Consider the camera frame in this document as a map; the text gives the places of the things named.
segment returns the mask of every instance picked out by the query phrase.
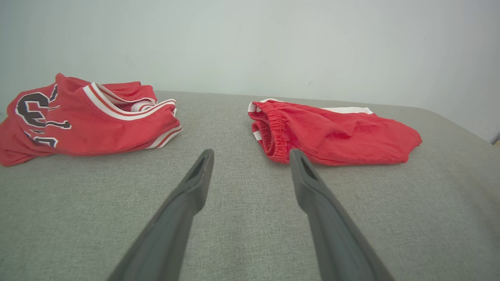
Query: white wall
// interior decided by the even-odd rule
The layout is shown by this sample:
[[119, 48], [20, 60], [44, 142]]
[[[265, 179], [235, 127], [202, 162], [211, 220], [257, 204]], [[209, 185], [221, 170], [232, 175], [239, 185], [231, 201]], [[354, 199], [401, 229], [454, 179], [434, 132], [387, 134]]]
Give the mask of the white wall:
[[0, 112], [61, 72], [420, 107], [491, 142], [499, 15], [499, 0], [1, 0]]

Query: red basketball jersey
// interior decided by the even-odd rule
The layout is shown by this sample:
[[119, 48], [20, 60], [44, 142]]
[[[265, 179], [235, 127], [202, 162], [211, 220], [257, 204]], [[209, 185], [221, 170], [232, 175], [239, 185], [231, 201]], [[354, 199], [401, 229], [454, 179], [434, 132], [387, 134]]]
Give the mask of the red basketball jersey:
[[0, 164], [56, 153], [96, 156], [162, 148], [181, 130], [176, 101], [140, 82], [98, 84], [62, 74], [21, 92], [0, 124]]

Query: white stripe trim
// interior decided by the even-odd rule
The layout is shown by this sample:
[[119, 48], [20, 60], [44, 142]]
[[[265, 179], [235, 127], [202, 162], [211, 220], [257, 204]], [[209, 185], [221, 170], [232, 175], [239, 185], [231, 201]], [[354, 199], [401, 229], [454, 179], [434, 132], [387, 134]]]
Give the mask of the white stripe trim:
[[167, 99], [167, 100], [164, 100], [162, 102], [159, 102], [157, 104], [155, 104], [154, 106], [152, 106], [153, 109], [147, 111], [147, 112], [144, 112], [142, 114], [137, 114], [137, 112], [129, 112], [129, 111], [125, 111], [125, 110], [122, 110], [118, 107], [116, 107], [114, 104], [112, 104], [105, 96], [103, 93], [101, 93], [101, 91], [96, 91], [97, 94], [101, 97], [101, 99], [107, 103], [110, 107], [114, 108], [116, 111], [120, 112], [120, 113], [116, 113], [114, 112], [113, 110], [109, 109], [106, 105], [104, 105], [104, 103], [102, 103], [98, 98], [97, 96], [92, 92], [92, 90], [90, 89], [89, 85], [83, 87], [83, 91], [85, 92], [85, 94], [87, 95], [87, 97], [90, 99], [90, 101], [98, 108], [100, 109], [102, 112], [104, 112], [105, 114], [113, 117], [113, 118], [116, 118], [116, 119], [120, 119], [120, 120], [125, 120], [125, 121], [132, 121], [132, 120], [137, 120], [137, 119], [141, 119], [141, 118], [145, 118], [145, 117], [148, 117], [149, 115], [155, 113], [157, 110], [159, 110], [160, 108], [162, 108], [163, 106], [166, 106], [166, 105], [175, 105], [176, 102], [175, 101], [172, 101], [172, 99]]
[[146, 109], [146, 107], [151, 107], [151, 106], [154, 106], [155, 103], [150, 101], [150, 100], [141, 100], [141, 101], [138, 101], [134, 104], [132, 104], [132, 106], [130, 107], [130, 111], [131, 112], [141, 112], [143, 110]]
[[165, 138], [166, 138], [166, 137], [167, 137], [170, 133], [175, 132], [175, 131], [177, 131], [177, 130], [179, 130], [179, 129], [180, 129], [180, 131], [178, 131], [178, 132], [175, 132], [175, 133], [171, 134], [171, 135], [170, 135], [170, 136], [166, 139], [166, 141], [165, 141], [165, 142], [164, 142], [164, 143], [163, 143], [160, 147], [158, 147], [158, 148], [160, 149], [160, 148], [164, 147], [164, 146], [165, 146], [165, 145], [166, 145], [166, 144], [167, 144], [167, 143], [168, 143], [168, 142], [169, 142], [169, 141], [170, 141], [173, 137], [177, 136], [177, 134], [178, 134], [178, 133], [180, 133], [180, 132], [182, 131], [182, 128], [183, 128], [183, 127], [182, 127], [181, 125], [179, 125], [179, 126], [177, 126], [177, 127], [175, 127], [175, 128], [172, 128], [172, 129], [168, 130], [168, 131], [167, 131], [167, 132], [165, 132], [165, 133], [162, 133], [159, 137], [157, 137], [157, 138], [153, 141], [153, 143], [152, 143], [150, 146], [146, 147], [145, 149], [146, 149], [146, 150], [148, 150], [148, 149], [154, 149], [154, 148], [156, 148], [159, 144], [161, 144], [161, 143], [165, 140]]
[[55, 110], [55, 109], [58, 109], [58, 108], [60, 108], [60, 107], [61, 107], [60, 105], [58, 105], [58, 106], [54, 106], [54, 107], [50, 107], [50, 108], [48, 109], [48, 111]]
[[261, 131], [259, 131], [259, 130], [254, 131], [254, 132], [253, 132], [253, 136], [255, 137], [255, 139], [256, 139], [257, 141], [261, 141], [261, 140], [262, 140]]
[[103, 85], [101, 85], [99, 83], [94, 82], [94, 83], [92, 83], [92, 86], [94, 87], [94, 89], [96, 91], [98, 91], [98, 89], [100, 88], [104, 92], [106, 92], [109, 95], [107, 98], [110, 99], [116, 105], [136, 103], [136, 102], [140, 102], [140, 101], [144, 101], [144, 100], [148, 100], [148, 101], [153, 102], [153, 104], [156, 104], [156, 100], [154, 100], [150, 97], [143, 97], [141, 99], [135, 99], [135, 100], [126, 100], [126, 99], [123, 99], [122, 97], [116, 95], [114, 92], [110, 91], [109, 89], [107, 89], [106, 87], [104, 87]]
[[[96, 84], [95, 82], [94, 82], [94, 83], [91, 83], [91, 85], [92, 85], [92, 88], [95, 90], [95, 92], [96, 92], [96, 93], [97, 93], [97, 94], [101, 97], [101, 99], [102, 99], [102, 100], [104, 100], [104, 102], [105, 102], [106, 104], [108, 104], [108, 105], [109, 105], [109, 107], [111, 107], [111, 108], [115, 109], [116, 111], [118, 111], [119, 113], [124, 114], [124, 115], [134, 115], [134, 114], [136, 114], [136, 113], [137, 113], [137, 112], [130, 112], [130, 111], [125, 111], [125, 110], [122, 110], [122, 109], [118, 108], [116, 105], [114, 105], [114, 104], [113, 104], [113, 103], [112, 103], [112, 102], [111, 102], [111, 101], [110, 101], [110, 100], [109, 100], [109, 99], [108, 99], [108, 98], [104, 95], [104, 93], [103, 93], [103, 92], [101, 92], [101, 90], [100, 90], [99, 86], [100, 86], [100, 87], [102, 87], [102, 89], [103, 89], [103, 90], [105, 90], [105, 91], [108, 91], [108, 92], [109, 92], [109, 90], [108, 90], [108, 89], [106, 89], [105, 87], [103, 87], [102, 85], [99, 85], [99, 86], [98, 86], [98, 84]], [[167, 99], [167, 100], [164, 100], [164, 101], [162, 101], [162, 102], [159, 102], [159, 103], [157, 103], [157, 104], [153, 105], [152, 107], [155, 107], [155, 106], [160, 105], [160, 104], [165, 103], [165, 102], [172, 102], [172, 103], [170, 103], [171, 105], [172, 105], [172, 104], [173, 104], [173, 105], [175, 105], [175, 104], [176, 104], [176, 100], [175, 100], [175, 99], [173, 99], [173, 98], [171, 98], [171, 99]]]
[[[277, 100], [274, 98], [266, 98], [266, 99], [259, 101], [259, 103], [265, 103], [267, 101], [275, 101], [275, 102], [282, 103], [281, 100]], [[260, 109], [257, 105], [253, 104], [252, 102], [250, 102], [250, 104], [248, 105], [248, 112], [261, 112], [261, 111], [262, 111], [262, 109]]]
[[366, 114], [373, 114], [373, 111], [371, 111], [368, 107], [325, 107], [321, 108], [322, 110], [327, 110], [331, 112], [336, 112], [336, 113], [366, 113]]

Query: gray upholstered table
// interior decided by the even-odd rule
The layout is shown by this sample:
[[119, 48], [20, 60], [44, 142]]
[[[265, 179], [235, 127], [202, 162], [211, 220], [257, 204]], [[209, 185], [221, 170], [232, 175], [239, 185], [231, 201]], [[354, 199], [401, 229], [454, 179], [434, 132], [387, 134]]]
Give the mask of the gray upholstered table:
[[[244, 95], [158, 91], [184, 131], [162, 149], [0, 167], [0, 280], [105, 280], [198, 155], [215, 150], [181, 280], [319, 280], [287, 165], [268, 160]], [[408, 163], [317, 166], [397, 280], [500, 280], [500, 149], [427, 110], [368, 106], [420, 132]]]

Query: white side stripe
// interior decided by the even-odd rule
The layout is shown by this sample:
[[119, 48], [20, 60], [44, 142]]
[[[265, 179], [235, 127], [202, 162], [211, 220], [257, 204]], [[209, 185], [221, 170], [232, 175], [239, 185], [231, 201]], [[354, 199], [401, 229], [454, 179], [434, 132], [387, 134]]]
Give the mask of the white side stripe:
[[336, 112], [336, 113], [366, 113], [366, 114], [373, 114], [373, 111], [371, 111], [368, 107], [325, 107], [321, 108], [322, 110], [327, 110], [331, 112]]
[[169, 137], [166, 138], [166, 140], [164, 141], [164, 143], [162, 143], [157, 148], [161, 149], [162, 147], [164, 147], [168, 142], [170, 142], [171, 139], [173, 139], [175, 136], [177, 136], [182, 131], [183, 131], [183, 129], [181, 128], [179, 131], [176, 131], [175, 133], [171, 134]]
[[[159, 144], [161, 144], [163, 142], [163, 140], [165, 140], [165, 138], [172, 132], [175, 132], [179, 129], [182, 129], [183, 127], [181, 125], [175, 127], [175, 128], [172, 128], [170, 130], [168, 130], [167, 132], [165, 133], [162, 133], [158, 138], [156, 138], [155, 141], [153, 141], [153, 143], [146, 147], [145, 149], [154, 149], [155, 147], [157, 147]], [[159, 148], [162, 148], [165, 146], [166, 143], [168, 143], [173, 137], [175, 137], [179, 132], [177, 133], [173, 133], [171, 136], [168, 137], [168, 140], [165, 141], [165, 143], [163, 143]]]
[[[274, 98], [266, 98], [266, 99], [263, 99], [261, 101], [259, 101], [259, 103], [265, 103], [267, 101], [275, 101], [275, 102], [281, 102], [281, 100], [277, 100], [277, 99], [274, 99]], [[250, 102], [250, 104], [248, 105], [248, 112], [261, 112], [262, 109], [260, 109], [257, 105], [253, 104]]]
[[[97, 92], [97, 94], [101, 97], [101, 99], [107, 103], [111, 108], [114, 108], [116, 111], [120, 112], [120, 113], [116, 113], [114, 112], [113, 110], [109, 109], [109, 107], [107, 107], [106, 105], [104, 105], [97, 97], [96, 95], [94, 95], [94, 93], [92, 92], [92, 90], [89, 88], [89, 86], [85, 86], [83, 87], [83, 91], [85, 92], [85, 94], [87, 95], [87, 97], [90, 99], [90, 101], [98, 108], [100, 109], [102, 112], [104, 112], [105, 114], [113, 117], [113, 118], [116, 118], [116, 119], [120, 119], [120, 120], [125, 120], [125, 121], [131, 121], [131, 120], [137, 120], [137, 119], [141, 119], [141, 118], [144, 118], [144, 117], [147, 117], [147, 116], [150, 116], [151, 114], [155, 113], [157, 110], [159, 110], [160, 108], [166, 106], [166, 105], [175, 105], [175, 101], [171, 101], [171, 100], [164, 100], [162, 102], [159, 102], [157, 103], [156, 105], [154, 105], [154, 109], [151, 109], [150, 111], [148, 112], [145, 112], [145, 113], [142, 113], [142, 114], [137, 114], [136, 112], [129, 112], [129, 111], [125, 111], [125, 110], [121, 110], [119, 109], [118, 107], [116, 107], [114, 104], [112, 104], [106, 97], [104, 96], [101, 96], [102, 93], [100, 93], [99, 91]], [[122, 115], [122, 114], [137, 114], [137, 115], [133, 115], [133, 116], [126, 116], [126, 115]]]
[[254, 132], [253, 132], [253, 136], [255, 137], [255, 139], [256, 139], [257, 141], [262, 140], [261, 131], [259, 131], [259, 130], [254, 131]]

